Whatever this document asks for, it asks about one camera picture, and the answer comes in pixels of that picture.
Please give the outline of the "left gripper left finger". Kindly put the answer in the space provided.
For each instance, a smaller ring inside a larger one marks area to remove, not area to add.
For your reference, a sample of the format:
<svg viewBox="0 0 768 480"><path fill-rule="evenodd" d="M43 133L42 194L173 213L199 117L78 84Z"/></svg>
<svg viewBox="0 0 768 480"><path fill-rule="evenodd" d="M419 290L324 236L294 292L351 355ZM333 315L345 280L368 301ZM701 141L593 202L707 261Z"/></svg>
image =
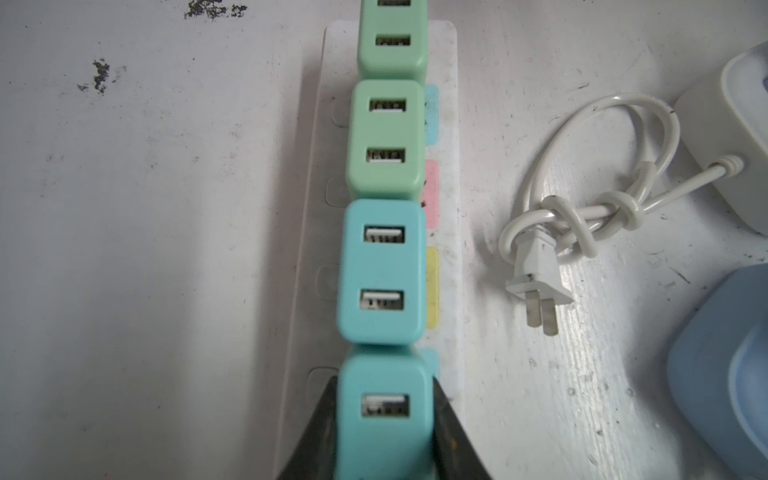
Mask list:
<svg viewBox="0 0 768 480"><path fill-rule="evenodd" d="M332 376L279 480L331 480L337 450L338 377Z"/></svg>

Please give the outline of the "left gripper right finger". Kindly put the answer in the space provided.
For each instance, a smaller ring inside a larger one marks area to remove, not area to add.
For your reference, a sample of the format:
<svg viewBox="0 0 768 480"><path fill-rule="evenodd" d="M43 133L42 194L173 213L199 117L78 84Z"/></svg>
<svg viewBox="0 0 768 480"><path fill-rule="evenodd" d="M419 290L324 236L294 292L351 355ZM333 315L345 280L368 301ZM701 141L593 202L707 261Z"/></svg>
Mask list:
<svg viewBox="0 0 768 480"><path fill-rule="evenodd" d="M433 461L436 479L491 480L439 380L433 378Z"/></svg>

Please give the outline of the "green charger plug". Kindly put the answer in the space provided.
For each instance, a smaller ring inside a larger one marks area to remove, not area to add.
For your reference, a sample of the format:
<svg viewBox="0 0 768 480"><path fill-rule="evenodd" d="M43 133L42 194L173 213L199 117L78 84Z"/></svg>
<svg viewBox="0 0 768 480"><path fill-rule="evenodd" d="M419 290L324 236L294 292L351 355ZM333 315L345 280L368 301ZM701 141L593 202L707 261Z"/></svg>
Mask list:
<svg viewBox="0 0 768 480"><path fill-rule="evenodd" d="M406 79L424 85L428 67L428 2L363 0L357 66L362 80Z"/></svg>
<svg viewBox="0 0 768 480"><path fill-rule="evenodd" d="M353 90L346 182L353 200L420 202L425 184L425 89L413 80L363 80Z"/></svg>

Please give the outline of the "dark teal charger plug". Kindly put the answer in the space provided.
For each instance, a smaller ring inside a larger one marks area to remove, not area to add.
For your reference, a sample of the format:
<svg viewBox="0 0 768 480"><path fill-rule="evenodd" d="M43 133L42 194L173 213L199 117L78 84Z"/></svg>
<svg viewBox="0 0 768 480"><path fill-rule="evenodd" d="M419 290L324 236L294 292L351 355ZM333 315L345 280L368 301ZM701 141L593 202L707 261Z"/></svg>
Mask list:
<svg viewBox="0 0 768 480"><path fill-rule="evenodd" d="M412 345L426 329L426 217L409 200L346 209L337 327L357 344Z"/></svg>

